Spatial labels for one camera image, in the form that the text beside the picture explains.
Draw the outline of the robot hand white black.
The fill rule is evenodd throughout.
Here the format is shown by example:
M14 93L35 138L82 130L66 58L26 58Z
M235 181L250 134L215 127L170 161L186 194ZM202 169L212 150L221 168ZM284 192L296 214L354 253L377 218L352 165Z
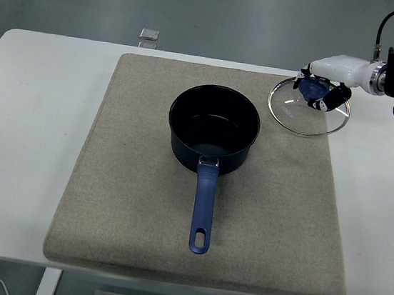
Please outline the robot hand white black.
M329 112L350 99L352 88L376 92L375 68L376 63L352 56L318 59L300 70L293 88L299 90L310 108Z

